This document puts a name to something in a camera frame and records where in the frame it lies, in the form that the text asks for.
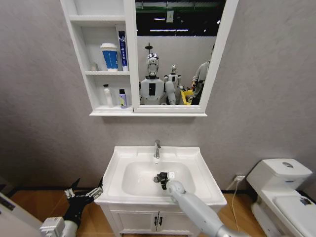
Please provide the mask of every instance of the wooden floor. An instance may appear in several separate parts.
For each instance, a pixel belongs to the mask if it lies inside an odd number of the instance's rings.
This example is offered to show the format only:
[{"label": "wooden floor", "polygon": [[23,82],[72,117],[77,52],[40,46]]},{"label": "wooden floor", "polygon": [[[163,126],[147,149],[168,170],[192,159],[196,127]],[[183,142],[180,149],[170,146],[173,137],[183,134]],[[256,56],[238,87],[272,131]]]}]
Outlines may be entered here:
[{"label": "wooden floor", "polygon": [[[227,227],[237,230],[231,209],[233,195],[224,194],[224,196],[228,205],[222,208],[219,212],[219,217]],[[67,199],[63,191],[18,191],[11,199],[41,221],[44,221],[47,217],[63,216],[68,208]],[[250,205],[251,199],[248,195],[239,194],[235,197],[234,208],[239,230],[248,233],[252,237],[264,237],[265,234],[255,220]],[[77,231],[77,236],[114,237],[101,208],[95,203],[89,204],[84,209],[82,223]]]}]

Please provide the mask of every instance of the toilet seat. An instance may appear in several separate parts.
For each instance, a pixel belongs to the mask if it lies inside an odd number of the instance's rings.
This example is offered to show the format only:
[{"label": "toilet seat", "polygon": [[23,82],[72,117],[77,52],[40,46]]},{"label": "toilet seat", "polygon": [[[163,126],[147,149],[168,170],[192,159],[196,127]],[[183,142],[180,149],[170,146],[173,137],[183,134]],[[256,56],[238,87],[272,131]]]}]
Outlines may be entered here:
[{"label": "toilet seat", "polygon": [[282,196],[273,202],[303,236],[315,236],[316,205],[312,201],[303,196]]}]

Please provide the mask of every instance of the mirror frame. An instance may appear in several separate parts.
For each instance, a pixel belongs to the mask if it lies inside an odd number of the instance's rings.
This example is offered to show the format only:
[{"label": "mirror frame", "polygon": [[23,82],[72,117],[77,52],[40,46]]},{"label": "mirror frame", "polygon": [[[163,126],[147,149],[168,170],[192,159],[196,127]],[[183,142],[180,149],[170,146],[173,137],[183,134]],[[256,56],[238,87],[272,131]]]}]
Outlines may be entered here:
[{"label": "mirror frame", "polygon": [[180,117],[205,117],[206,106],[215,82],[218,68],[225,49],[226,41],[233,23],[234,15],[239,0],[226,0],[221,23],[217,32],[212,60],[206,76],[203,93],[199,105],[140,105],[139,101],[139,75],[137,55],[137,32],[136,32],[136,6],[135,0],[124,0],[125,20],[130,82],[132,91],[132,106],[134,114],[139,116],[180,116]]}]

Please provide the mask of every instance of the mirror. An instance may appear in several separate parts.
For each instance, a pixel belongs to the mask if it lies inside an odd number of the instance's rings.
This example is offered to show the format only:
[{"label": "mirror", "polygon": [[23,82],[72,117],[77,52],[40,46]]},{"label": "mirror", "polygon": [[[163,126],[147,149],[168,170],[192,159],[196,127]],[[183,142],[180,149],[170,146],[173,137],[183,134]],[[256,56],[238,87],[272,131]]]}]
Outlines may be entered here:
[{"label": "mirror", "polygon": [[224,0],[136,0],[141,105],[198,105]]}]

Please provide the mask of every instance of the toilet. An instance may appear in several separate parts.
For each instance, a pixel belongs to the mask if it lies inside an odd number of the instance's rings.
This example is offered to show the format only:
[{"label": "toilet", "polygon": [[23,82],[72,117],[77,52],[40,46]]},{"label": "toilet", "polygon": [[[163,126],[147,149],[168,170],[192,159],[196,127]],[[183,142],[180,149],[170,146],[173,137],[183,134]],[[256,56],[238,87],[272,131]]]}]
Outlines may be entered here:
[{"label": "toilet", "polygon": [[249,173],[258,194],[251,209],[268,237],[316,236],[316,205],[296,191],[311,174],[288,158],[264,159]]}]

